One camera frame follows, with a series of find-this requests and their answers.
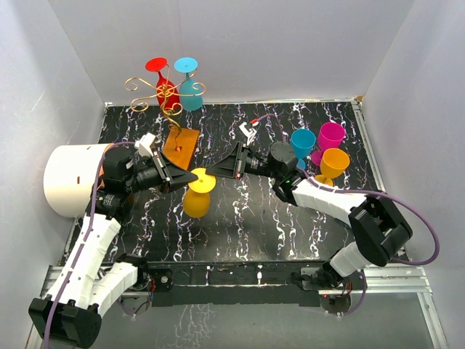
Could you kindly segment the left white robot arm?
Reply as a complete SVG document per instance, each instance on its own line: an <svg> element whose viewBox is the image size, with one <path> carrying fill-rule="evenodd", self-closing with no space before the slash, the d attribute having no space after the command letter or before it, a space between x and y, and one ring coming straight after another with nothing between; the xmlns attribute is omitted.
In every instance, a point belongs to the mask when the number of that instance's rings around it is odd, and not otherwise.
<svg viewBox="0 0 465 349"><path fill-rule="evenodd" d="M138 164L132 145L142 157ZM59 215L83 221L56 281L28 309L45 348L53 341L90 348L103 316L122 294L149 284L145 258L131 255L98 276L110 243L132 210L134 193L151 188L169 193L197 179L139 143L62 145L52 152L44 173L47 202Z"/></svg>

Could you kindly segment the orange glass yellow base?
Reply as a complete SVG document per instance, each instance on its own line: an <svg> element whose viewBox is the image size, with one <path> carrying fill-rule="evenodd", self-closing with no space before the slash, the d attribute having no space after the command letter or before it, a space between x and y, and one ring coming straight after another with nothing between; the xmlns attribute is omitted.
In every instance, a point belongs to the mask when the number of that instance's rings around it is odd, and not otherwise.
<svg viewBox="0 0 465 349"><path fill-rule="evenodd" d="M334 186L333 179L342 175L350 164L348 154L338 148L329 148L323 153L320 162L320 174L315 181L324 185Z"/></svg>
<svg viewBox="0 0 465 349"><path fill-rule="evenodd" d="M210 206L210 192L215 188L215 176L207 174L206 168L198 167L191 171L198 177L188 184L188 190L182 200L184 213L192 218L204 216Z"/></svg>

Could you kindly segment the red wine glass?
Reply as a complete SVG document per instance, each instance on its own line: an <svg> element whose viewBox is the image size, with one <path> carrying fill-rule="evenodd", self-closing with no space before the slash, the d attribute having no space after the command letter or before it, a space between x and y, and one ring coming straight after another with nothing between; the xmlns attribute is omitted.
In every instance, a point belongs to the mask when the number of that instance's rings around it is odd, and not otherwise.
<svg viewBox="0 0 465 349"><path fill-rule="evenodd" d="M156 84L158 104L164 105L165 109L175 109L179 105L178 91L175 85L162 74L164 68L167 68L167 73L169 73L169 64L165 57L155 57L145 64L147 71L158 74Z"/></svg>

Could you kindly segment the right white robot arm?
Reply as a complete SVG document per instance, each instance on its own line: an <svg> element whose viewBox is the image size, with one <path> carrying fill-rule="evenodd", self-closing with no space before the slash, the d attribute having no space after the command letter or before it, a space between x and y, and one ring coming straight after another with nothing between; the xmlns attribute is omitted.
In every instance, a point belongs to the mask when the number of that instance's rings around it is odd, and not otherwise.
<svg viewBox="0 0 465 349"><path fill-rule="evenodd" d="M317 210L351 228L354 242L312 274L295 273L296 283L341 288L351 274L368 265L384 267L412 237L406 219L383 193L349 193L314 184L298 169L297 162L288 143L273 143L266 157L238 143L229 155L206 170L208 175L230 179L240 179L244 174L269 177L274 181L272 190L282 202Z"/></svg>

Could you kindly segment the blue wine glass front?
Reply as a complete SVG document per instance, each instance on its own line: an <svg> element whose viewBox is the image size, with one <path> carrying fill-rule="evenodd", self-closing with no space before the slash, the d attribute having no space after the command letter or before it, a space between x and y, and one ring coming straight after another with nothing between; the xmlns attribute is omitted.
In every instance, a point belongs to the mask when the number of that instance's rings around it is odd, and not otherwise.
<svg viewBox="0 0 465 349"><path fill-rule="evenodd" d="M312 152L316 142L315 134L309 129L297 129L291 135L291 146L298 159L297 168L306 169L305 159Z"/></svg>

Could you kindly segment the teal wine glass back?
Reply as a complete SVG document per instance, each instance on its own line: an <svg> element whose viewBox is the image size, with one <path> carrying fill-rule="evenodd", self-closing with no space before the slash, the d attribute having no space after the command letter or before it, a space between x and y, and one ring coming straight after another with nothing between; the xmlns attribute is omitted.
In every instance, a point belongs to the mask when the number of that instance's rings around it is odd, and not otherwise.
<svg viewBox="0 0 465 349"><path fill-rule="evenodd" d="M186 111L196 111L203 105L202 87L195 85L193 74L196 72L198 62L192 57L182 57L178 59L174 68L179 73L185 74L185 80L179 87L180 102Z"/></svg>

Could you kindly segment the magenta wine glass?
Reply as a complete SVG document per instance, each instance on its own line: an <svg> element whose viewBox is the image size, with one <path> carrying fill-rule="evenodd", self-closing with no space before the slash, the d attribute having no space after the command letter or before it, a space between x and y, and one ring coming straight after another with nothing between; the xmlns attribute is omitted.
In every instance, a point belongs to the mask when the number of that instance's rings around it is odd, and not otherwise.
<svg viewBox="0 0 465 349"><path fill-rule="evenodd" d="M334 122L324 123L317 137L318 149L311 155L312 163L319 166L324 152L329 148L338 148L345 135L346 132L342 125Z"/></svg>

